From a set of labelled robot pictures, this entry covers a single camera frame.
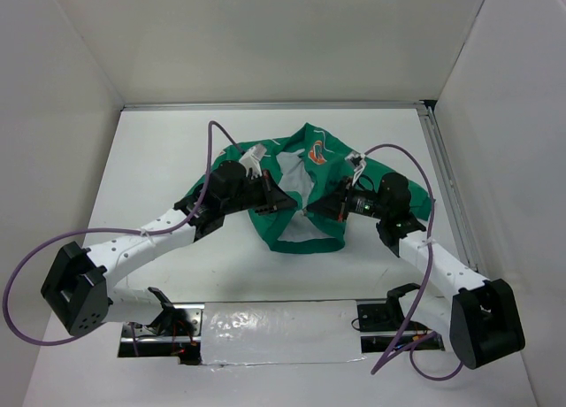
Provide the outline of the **green zip jacket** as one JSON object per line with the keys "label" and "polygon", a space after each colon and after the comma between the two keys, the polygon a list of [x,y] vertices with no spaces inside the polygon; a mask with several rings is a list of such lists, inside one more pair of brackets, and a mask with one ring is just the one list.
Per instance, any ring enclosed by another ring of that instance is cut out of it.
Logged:
{"label": "green zip jacket", "polygon": [[[269,171],[278,186],[297,202],[292,211],[258,215],[247,210],[259,237],[270,250],[278,253],[317,254],[343,249],[348,218],[337,222],[308,213],[306,207],[333,192],[343,179],[352,180],[353,170],[345,156],[353,149],[324,129],[306,123],[288,137],[232,144],[210,165],[210,173],[224,161],[239,162],[245,151],[258,143],[266,148],[261,160],[262,171]],[[367,166],[357,182],[362,188],[377,188],[386,173],[397,173],[366,156],[365,160]],[[210,173],[203,175],[187,195],[203,184]],[[408,181],[410,210],[424,224],[432,213],[431,193],[414,181]]]}

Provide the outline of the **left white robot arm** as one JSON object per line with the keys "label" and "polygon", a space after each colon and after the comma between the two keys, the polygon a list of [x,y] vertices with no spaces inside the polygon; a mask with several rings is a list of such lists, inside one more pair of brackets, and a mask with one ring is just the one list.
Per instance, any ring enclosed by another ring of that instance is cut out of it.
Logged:
{"label": "left white robot arm", "polygon": [[59,249],[41,294],[73,337],[104,322],[136,322],[155,335],[174,325],[172,302],[157,288],[119,289],[118,283],[164,254],[193,244],[218,230],[226,216],[251,210],[258,215],[294,210],[297,202],[270,172],[253,172],[224,161],[205,182],[161,217],[132,234],[82,248]]}

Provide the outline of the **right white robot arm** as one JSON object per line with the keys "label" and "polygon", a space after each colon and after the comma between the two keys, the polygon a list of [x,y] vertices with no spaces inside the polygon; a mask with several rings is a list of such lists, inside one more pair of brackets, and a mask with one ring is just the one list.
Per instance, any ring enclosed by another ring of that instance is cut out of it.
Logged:
{"label": "right white robot arm", "polygon": [[471,270],[432,240],[411,212],[409,181],[387,173],[375,190],[357,188],[343,179],[330,194],[307,208],[318,216],[343,222],[354,213],[377,221],[379,239],[398,258],[428,275],[445,304],[413,304],[420,287],[409,283],[388,291],[386,319],[396,329],[416,321],[447,339],[464,366],[477,369],[522,350],[524,331],[512,287]]}

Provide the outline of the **silver tape sheet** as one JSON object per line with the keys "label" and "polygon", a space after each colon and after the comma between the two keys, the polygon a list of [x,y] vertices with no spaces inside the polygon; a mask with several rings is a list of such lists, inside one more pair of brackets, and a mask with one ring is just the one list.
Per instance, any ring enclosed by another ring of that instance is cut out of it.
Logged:
{"label": "silver tape sheet", "polygon": [[361,361],[360,336],[351,326],[356,313],[352,300],[207,303],[202,362],[227,366]]}

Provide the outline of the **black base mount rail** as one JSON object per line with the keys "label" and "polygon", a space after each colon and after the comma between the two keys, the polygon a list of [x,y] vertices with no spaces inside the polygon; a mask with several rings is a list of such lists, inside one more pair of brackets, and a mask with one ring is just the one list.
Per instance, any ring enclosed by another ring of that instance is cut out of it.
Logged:
{"label": "black base mount rail", "polygon": [[165,327],[122,327],[120,358],[183,365],[320,365],[362,361],[393,340],[385,301],[178,303]]}

